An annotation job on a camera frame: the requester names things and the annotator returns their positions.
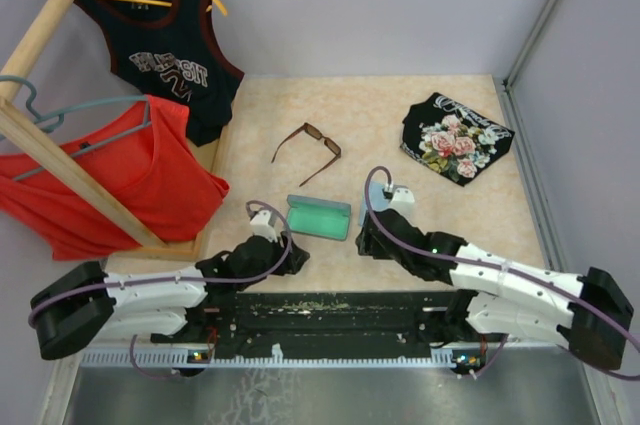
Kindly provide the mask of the light blue cleaning cloth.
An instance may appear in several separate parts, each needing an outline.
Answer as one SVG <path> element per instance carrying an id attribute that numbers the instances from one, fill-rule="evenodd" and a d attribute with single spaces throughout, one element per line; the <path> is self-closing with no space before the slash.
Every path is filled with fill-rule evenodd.
<path id="1" fill-rule="evenodd" d="M 383 211 L 385 210 L 389 202 L 391 201 L 391 195 L 386 190 L 386 184 L 372 180 L 368 186 L 369 202 L 373 207 L 373 210 Z M 362 200 L 360 205 L 360 211 L 358 216 L 358 225 L 362 227 L 366 216 L 368 215 L 368 206 L 366 202 L 365 194 L 362 194 Z"/>

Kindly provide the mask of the grey-blue glasses case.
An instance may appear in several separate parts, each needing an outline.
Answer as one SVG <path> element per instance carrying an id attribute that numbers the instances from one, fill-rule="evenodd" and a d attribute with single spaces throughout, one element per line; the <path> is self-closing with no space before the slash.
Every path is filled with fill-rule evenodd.
<path id="1" fill-rule="evenodd" d="M 300 195 L 288 195 L 287 223 L 293 233 L 345 241 L 351 221 L 351 205 Z"/>

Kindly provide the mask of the brown sunglasses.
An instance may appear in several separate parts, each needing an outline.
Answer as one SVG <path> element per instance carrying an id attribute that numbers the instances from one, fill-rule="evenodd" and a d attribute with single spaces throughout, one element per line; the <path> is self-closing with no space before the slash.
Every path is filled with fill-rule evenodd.
<path id="1" fill-rule="evenodd" d="M 276 140 L 269 155 L 273 180 L 294 190 L 327 185 L 344 162 L 342 140 L 309 121 L 289 127 Z"/>

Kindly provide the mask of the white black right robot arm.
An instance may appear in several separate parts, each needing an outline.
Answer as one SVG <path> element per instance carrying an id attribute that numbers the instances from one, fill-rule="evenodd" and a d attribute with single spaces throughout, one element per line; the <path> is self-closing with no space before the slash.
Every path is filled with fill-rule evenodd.
<path id="1" fill-rule="evenodd" d="M 453 234 L 423 233 L 392 209 L 366 214 L 356 247 L 361 256 L 393 260 L 423 281 L 456 288 L 446 325 L 458 340 L 476 333 L 531 338 L 620 375 L 634 309 L 605 270 L 579 275 L 527 266 Z"/>

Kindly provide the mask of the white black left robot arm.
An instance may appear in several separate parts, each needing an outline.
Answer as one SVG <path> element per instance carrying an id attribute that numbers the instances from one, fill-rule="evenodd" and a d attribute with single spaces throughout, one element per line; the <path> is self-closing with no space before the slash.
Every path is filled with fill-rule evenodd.
<path id="1" fill-rule="evenodd" d="M 33 296 L 29 325 L 47 361 L 85 349 L 97 338 L 181 336 L 194 342 L 208 329 L 196 308 L 276 275 L 295 275 L 310 254 L 286 234 L 274 241 L 253 235 L 221 251 L 166 273 L 109 274 L 99 262 L 84 262 Z"/>

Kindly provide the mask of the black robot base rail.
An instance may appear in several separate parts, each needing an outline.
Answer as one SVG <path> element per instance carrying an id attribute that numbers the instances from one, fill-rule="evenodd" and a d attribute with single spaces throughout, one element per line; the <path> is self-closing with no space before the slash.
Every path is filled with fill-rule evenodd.
<path id="1" fill-rule="evenodd" d="M 226 294 L 186 312 L 186 324 L 151 341 L 190 347 L 188 361 L 277 367 L 408 365 L 439 358 L 464 374 L 484 367 L 499 333 L 466 321 L 468 292 Z"/>

